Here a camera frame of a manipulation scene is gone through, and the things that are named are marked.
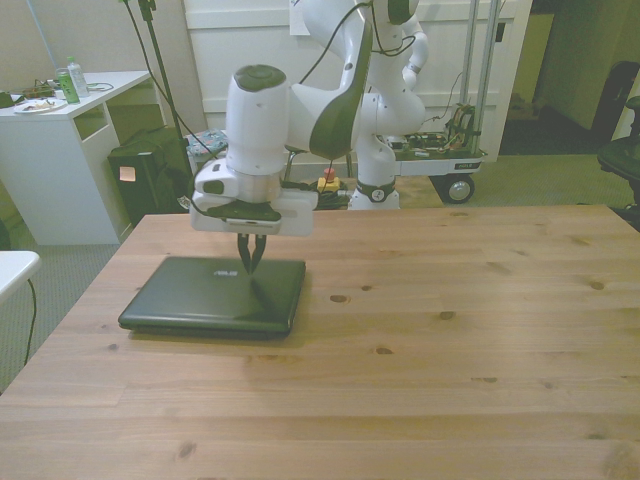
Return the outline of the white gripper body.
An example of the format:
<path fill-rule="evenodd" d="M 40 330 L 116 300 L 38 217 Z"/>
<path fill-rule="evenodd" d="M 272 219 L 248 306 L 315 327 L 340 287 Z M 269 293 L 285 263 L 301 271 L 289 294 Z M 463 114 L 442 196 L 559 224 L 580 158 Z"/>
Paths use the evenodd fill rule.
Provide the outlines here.
<path fill-rule="evenodd" d="M 281 191 L 270 202 L 250 203 L 195 192 L 190 205 L 196 230 L 257 235 L 306 236 L 313 229 L 317 195 L 309 191 Z"/>

